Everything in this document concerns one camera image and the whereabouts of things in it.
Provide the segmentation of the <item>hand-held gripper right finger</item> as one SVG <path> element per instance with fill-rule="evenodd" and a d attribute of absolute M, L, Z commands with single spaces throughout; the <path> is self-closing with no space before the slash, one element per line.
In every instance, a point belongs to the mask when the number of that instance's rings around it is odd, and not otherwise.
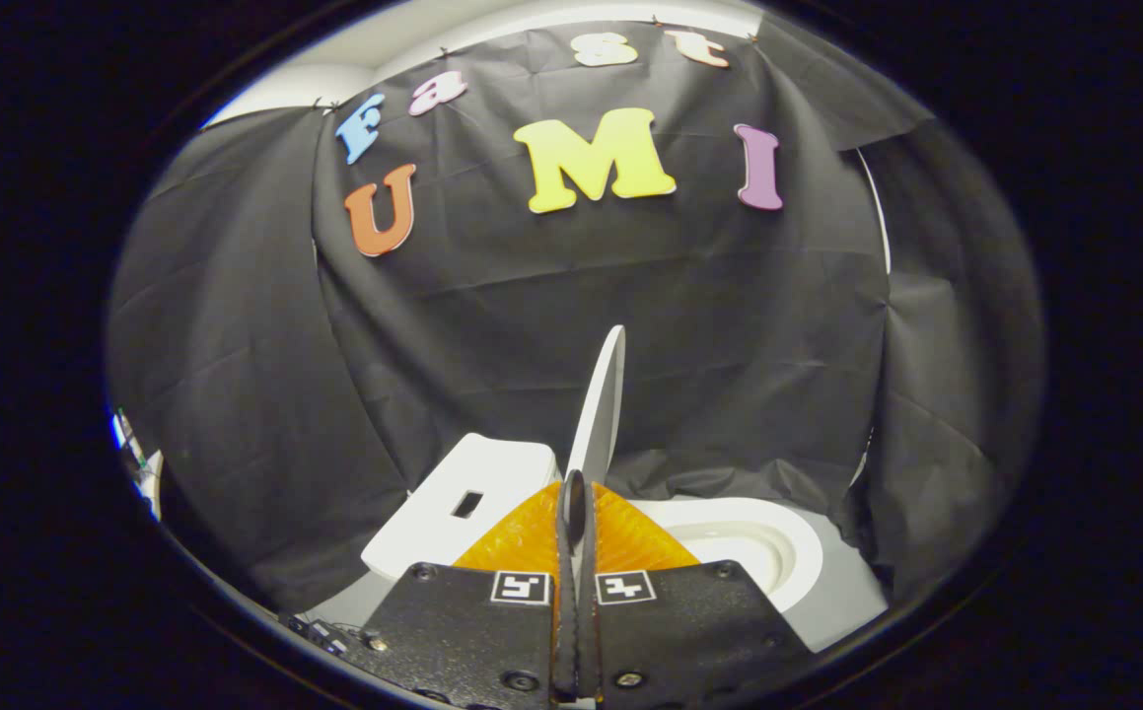
<path fill-rule="evenodd" d="M 700 563 L 638 509 L 585 486 L 580 696 L 600 705 L 734 705 L 812 667 L 743 563 Z"/>

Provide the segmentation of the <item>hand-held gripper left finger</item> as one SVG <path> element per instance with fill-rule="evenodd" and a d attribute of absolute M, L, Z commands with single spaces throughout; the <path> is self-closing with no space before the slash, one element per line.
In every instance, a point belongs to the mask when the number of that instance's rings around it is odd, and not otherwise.
<path fill-rule="evenodd" d="M 457 563 L 411 563 L 363 625 L 355 667 L 451 707 L 551 707 L 558 503 L 549 484 Z"/>

